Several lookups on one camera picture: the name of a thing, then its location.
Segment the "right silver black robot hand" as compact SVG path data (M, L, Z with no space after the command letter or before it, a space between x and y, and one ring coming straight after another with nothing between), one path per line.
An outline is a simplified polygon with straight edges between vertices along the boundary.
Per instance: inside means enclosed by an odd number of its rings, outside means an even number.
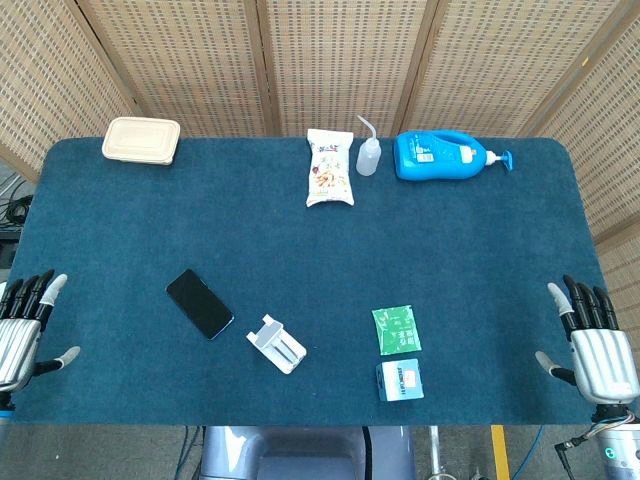
M589 288L568 275L565 289L550 282L568 341L573 367L568 369L538 351L535 358L550 376L574 387L596 405L628 405L640 398L638 378L627 334L619 327L613 303L601 287Z

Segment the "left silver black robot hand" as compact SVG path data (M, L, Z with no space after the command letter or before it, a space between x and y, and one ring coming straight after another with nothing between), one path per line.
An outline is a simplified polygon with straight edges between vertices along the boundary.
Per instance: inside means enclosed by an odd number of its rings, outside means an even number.
M80 354L73 346L46 361L36 359L40 340L66 285L66 274L48 270L25 280L0 282L0 392L11 395L33 377L62 370Z

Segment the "black smartphone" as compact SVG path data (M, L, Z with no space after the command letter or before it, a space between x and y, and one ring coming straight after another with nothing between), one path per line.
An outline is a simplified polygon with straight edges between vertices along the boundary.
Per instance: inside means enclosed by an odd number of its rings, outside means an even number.
M166 293L208 340L213 340L233 322L234 314L191 269L186 269L167 287Z

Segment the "white folding phone stand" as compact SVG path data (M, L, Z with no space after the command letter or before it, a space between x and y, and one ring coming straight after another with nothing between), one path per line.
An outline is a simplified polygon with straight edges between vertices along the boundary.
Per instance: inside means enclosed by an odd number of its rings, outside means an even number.
M280 372L291 374L306 357L307 350L269 314L263 318L257 332L249 332L246 339Z

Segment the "dark floor equipment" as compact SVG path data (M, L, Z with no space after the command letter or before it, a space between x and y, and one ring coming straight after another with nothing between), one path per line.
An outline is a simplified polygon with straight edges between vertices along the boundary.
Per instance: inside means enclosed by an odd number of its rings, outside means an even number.
M20 229L0 228L0 269L11 268L20 237Z

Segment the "metal pole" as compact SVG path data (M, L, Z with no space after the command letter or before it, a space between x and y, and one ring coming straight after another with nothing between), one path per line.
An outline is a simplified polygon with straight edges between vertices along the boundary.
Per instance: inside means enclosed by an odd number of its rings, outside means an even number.
M429 475L429 480L437 480L443 472L440 461L439 428L437 426L432 425L429 427L429 439L431 458L431 473Z

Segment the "light blue cardboard box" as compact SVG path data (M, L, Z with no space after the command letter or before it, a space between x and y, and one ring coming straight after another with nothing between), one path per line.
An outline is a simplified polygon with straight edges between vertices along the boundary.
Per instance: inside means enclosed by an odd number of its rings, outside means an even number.
M417 359L386 361L376 366L379 398L383 402L422 399L421 372Z

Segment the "green tea sachet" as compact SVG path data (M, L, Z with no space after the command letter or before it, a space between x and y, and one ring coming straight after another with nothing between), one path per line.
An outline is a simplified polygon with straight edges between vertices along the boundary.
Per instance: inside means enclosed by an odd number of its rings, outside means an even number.
M372 311L382 356L421 351L421 342L411 305Z

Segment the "beige lidded lunch box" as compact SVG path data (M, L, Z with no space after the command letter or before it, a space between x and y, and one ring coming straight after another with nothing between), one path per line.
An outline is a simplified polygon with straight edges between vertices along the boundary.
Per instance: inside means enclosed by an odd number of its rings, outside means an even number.
M170 165L181 133L174 120L118 117L108 126L102 154L129 163Z

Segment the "blue pump bottle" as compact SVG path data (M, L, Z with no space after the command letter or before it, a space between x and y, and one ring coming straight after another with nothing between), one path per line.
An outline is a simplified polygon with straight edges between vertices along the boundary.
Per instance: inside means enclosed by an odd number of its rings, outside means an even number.
M498 155L476 138L454 130L407 131L394 140L396 175L401 180L465 180L486 166L501 163L511 172L513 156Z

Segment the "dark blue felt table mat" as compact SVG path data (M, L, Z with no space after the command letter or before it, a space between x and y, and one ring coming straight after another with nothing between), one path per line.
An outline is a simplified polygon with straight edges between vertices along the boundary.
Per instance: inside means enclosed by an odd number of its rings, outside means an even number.
M515 168L405 182L384 141L355 202L306 206L303 138L184 138L169 166L113 161L98 138L48 152L11 269L68 277L17 393L23 424L578 424L550 377L571 355L547 284L603 278L565 148L489 139ZM166 293L193 270L234 314L206 339ZM372 311L411 305L421 351L382 356ZM247 339L269 314L306 350L289 375ZM383 402L376 366L417 359L424 397Z

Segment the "grey robot torso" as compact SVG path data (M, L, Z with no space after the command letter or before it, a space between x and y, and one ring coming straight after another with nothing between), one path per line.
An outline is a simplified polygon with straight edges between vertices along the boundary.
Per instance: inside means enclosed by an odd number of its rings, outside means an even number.
M405 426L206 428L198 480L416 480Z

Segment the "clear squeeze wash bottle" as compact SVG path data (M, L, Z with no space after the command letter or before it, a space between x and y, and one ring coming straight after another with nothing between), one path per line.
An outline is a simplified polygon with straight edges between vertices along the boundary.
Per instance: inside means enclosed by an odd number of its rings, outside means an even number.
M358 115L357 118L369 129L370 136L363 141L359 148L356 171L362 176L371 176L377 170L381 157L381 146L375 127L361 115Z

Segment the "white snack bag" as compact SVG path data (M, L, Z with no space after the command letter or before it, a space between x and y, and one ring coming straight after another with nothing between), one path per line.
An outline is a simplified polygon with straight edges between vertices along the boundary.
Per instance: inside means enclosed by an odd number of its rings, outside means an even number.
M349 150L353 138L352 132L307 130L312 154L307 207L324 202L354 205L349 178Z

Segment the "woven bamboo folding screen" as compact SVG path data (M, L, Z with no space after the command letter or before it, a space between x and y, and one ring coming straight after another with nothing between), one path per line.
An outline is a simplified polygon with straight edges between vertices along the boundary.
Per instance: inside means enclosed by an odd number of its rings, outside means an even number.
M640 327L640 0L0 0L0 200L120 115L554 138Z

